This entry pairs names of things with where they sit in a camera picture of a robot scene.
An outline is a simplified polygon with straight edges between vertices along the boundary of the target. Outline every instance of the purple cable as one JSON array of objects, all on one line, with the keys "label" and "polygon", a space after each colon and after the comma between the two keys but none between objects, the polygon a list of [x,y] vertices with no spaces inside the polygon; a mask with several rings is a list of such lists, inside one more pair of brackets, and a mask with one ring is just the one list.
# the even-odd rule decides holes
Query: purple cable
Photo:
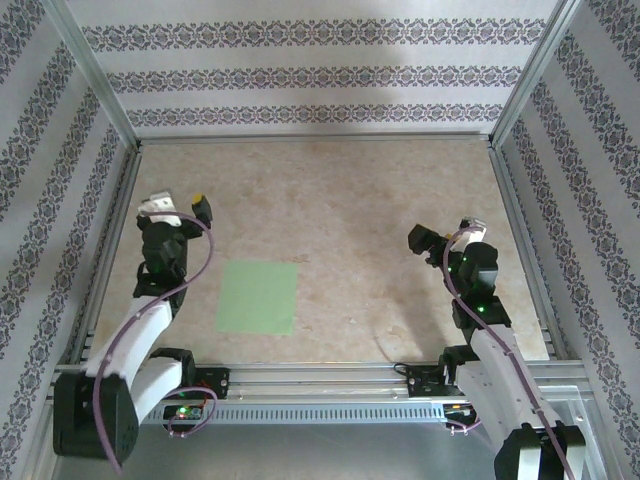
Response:
[{"label": "purple cable", "polygon": [[476,420],[475,422],[473,422],[471,425],[465,425],[462,422],[458,422],[457,420],[451,420],[450,418],[446,419],[446,423],[450,423],[451,425],[455,425],[456,427],[459,427],[460,430],[453,430],[452,433],[467,433],[470,432],[471,430],[474,430],[476,428],[478,428],[480,425],[482,425],[482,421],[481,420]]},{"label": "purple cable", "polygon": [[496,343],[500,345],[500,348],[502,349],[504,354],[507,357],[509,357],[509,359],[511,360],[511,363],[513,364],[513,368],[515,369],[516,374],[520,379],[520,383],[522,384],[527,394],[527,397],[529,398],[529,401],[533,406],[534,411],[538,415],[538,418],[540,418],[540,422],[542,422],[542,425],[544,426],[544,429],[546,430],[547,435],[549,435],[549,439],[551,440],[554,450],[558,454],[560,463],[562,463],[562,467],[567,473],[569,480],[576,480],[576,477],[573,475],[573,471],[571,470],[571,466],[569,465],[569,462],[567,460],[567,456],[562,451],[562,447],[558,442],[558,437],[556,437],[556,434],[553,433],[553,430],[551,429],[551,425],[549,424],[549,420],[547,420],[547,417],[542,411],[542,408],[538,403],[538,399],[533,393],[533,389],[531,388],[531,385],[529,385],[527,377],[525,376],[522,366],[520,365],[520,362],[516,358],[515,353],[513,352],[513,350],[511,350],[511,348],[509,348],[509,345],[507,345],[507,343],[504,340],[502,340],[502,338],[500,338],[500,336],[491,327],[489,327],[489,325],[487,325],[487,323],[484,320],[482,320],[480,316],[476,314],[476,312],[474,312],[466,303],[462,301],[462,299],[458,296],[458,291],[456,290],[456,287],[453,284],[453,280],[451,280],[451,274],[449,273],[449,252],[451,251],[451,247],[453,246],[456,238],[459,237],[461,234],[466,232],[476,232],[478,230],[480,230],[480,228],[478,227],[461,228],[456,233],[454,233],[453,236],[447,242],[447,246],[444,249],[444,255],[442,257],[442,273],[444,274],[445,281],[447,282],[447,287],[449,288],[449,292],[451,293],[451,295],[453,295],[453,298],[455,299],[455,301],[458,302],[458,305],[460,305],[460,307],[462,307],[462,309],[465,312],[467,312],[469,316],[473,318],[476,321],[476,323],[478,323],[478,325],[480,325],[484,330],[487,331],[487,333],[489,333],[491,338],[493,338],[496,341]]},{"label": "purple cable", "polygon": [[98,431],[98,437],[100,438],[100,443],[102,444],[102,448],[104,448],[104,452],[107,455],[107,459],[109,460],[109,463],[111,464],[116,474],[118,475],[122,475],[122,466],[118,463],[118,459],[116,458],[116,454],[113,451],[113,447],[109,443],[109,435],[107,434],[107,429],[105,428],[105,425],[104,425],[104,419],[102,418],[102,409],[100,408],[100,386],[102,384],[102,378],[104,377],[104,371],[106,370],[109,363],[111,363],[111,360],[113,358],[113,352],[115,351],[116,347],[118,346],[118,344],[120,343],[124,335],[127,333],[127,331],[133,326],[133,324],[136,323],[150,309],[158,305],[160,302],[163,302],[167,298],[171,297],[172,295],[180,292],[181,290],[184,290],[189,286],[191,282],[193,282],[196,278],[202,275],[202,273],[206,270],[206,268],[211,263],[211,259],[213,258],[213,249],[214,249],[213,235],[211,234],[211,231],[207,228],[207,226],[204,223],[202,223],[197,218],[192,217],[191,215],[186,215],[184,213],[179,213],[179,212],[140,212],[140,213],[141,215],[144,215],[147,217],[174,216],[182,220],[192,221],[193,223],[198,225],[203,232],[207,234],[207,238],[209,239],[209,254],[207,255],[207,260],[204,262],[204,265],[202,266],[202,268],[200,268],[200,270],[198,270],[198,272],[193,277],[185,281],[182,285],[179,285],[176,288],[163,293],[159,297],[154,298],[149,303],[147,303],[144,307],[138,310],[129,320],[127,320],[127,322],[124,324],[122,329],[113,338],[113,341],[109,345],[109,348],[107,348],[107,351],[105,353],[104,358],[102,359],[102,362],[100,362],[100,367],[98,368],[98,373],[96,374],[96,379],[93,384],[93,395],[92,395],[91,403],[93,406],[93,413],[96,420],[96,430]]},{"label": "purple cable", "polygon": [[[202,422],[200,422],[199,424],[197,424],[195,427],[187,430],[186,432],[179,432],[179,437],[180,438],[187,438],[189,435],[192,435],[194,433],[196,433],[198,430],[200,430],[202,427],[204,427],[207,423],[209,423],[209,420],[211,420],[211,418],[213,418],[213,413],[216,411],[216,406],[218,405],[218,396],[216,395],[216,392],[214,392],[213,390],[211,390],[210,388],[207,387],[184,387],[184,388],[176,388],[175,390],[169,392],[167,394],[167,397],[170,397],[172,395],[177,395],[179,393],[187,393],[187,392],[204,392],[207,393],[209,395],[211,395],[211,398],[213,398],[213,406],[211,407],[211,412],[209,412],[209,415],[207,415],[207,418],[205,418]],[[171,417],[171,419],[169,420],[169,424],[167,425],[167,430],[169,430],[169,436],[173,437],[174,435],[174,431],[171,428],[171,426],[173,425],[174,420],[178,419],[178,415],[174,415],[173,417]]]}]

